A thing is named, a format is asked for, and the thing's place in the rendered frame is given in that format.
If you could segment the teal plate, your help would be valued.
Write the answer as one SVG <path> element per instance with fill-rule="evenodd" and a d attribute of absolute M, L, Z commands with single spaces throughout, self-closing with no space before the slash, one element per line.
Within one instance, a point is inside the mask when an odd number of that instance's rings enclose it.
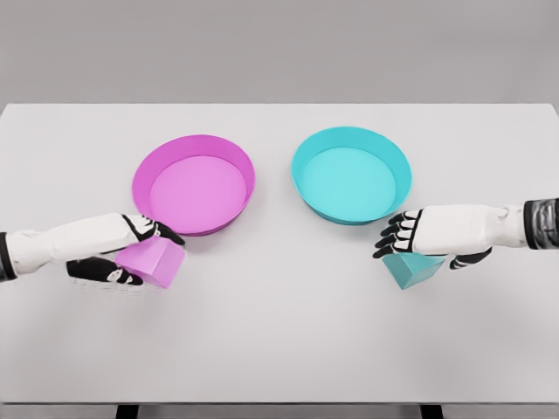
<path fill-rule="evenodd" d="M 411 192 L 411 165 L 387 137 L 363 127 L 331 127 L 312 134 L 291 162 L 293 185 L 306 205 L 339 224 L 379 220 Z"/>

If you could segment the pink plate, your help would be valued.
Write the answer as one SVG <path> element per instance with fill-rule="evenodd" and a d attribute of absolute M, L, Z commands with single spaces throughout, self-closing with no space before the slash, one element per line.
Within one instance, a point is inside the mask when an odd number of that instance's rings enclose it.
<path fill-rule="evenodd" d="M 151 151 L 136 169 L 131 190 L 141 214 L 196 237 L 235 221 L 255 185 L 256 170 L 244 149 L 222 137 L 193 134 Z"/>

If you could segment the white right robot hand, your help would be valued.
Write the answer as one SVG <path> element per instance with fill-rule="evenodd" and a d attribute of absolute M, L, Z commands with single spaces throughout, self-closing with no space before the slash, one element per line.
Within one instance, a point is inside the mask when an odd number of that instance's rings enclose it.
<path fill-rule="evenodd" d="M 481 262 L 493 249 L 493 211 L 485 205 L 433 205 L 393 216 L 381 231 L 372 257 L 417 253 L 449 256 L 452 270 Z"/>

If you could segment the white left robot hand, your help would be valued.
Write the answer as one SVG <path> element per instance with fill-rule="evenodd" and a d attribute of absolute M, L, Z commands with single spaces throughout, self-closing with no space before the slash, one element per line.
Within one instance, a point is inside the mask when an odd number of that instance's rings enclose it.
<path fill-rule="evenodd" d="M 104 254 L 114 253 L 150 239 L 162 237 L 179 246 L 181 236 L 164 223 L 143 215 L 109 213 L 64 224 L 48 231 L 50 256 L 66 265 L 77 279 L 140 286 L 143 280 Z"/>

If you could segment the pink block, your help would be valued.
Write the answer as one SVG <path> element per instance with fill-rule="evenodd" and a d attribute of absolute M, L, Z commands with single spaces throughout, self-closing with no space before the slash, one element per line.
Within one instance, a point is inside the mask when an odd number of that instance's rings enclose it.
<path fill-rule="evenodd" d="M 119 251 L 114 262 L 146 283 L 169 289 L 185 257 L 182 246 L 167 238 L 151 237 Z"/>

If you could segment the teal block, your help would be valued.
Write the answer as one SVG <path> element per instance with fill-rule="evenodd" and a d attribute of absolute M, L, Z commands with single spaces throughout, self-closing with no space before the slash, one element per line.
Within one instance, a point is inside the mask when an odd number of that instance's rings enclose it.
<path fill-rule="evenodd" d="M 405 290 L 431 278 L 445 262 L 445 257 L 418 253 L 393 253 L 382 258 L 398 286 Z"/>

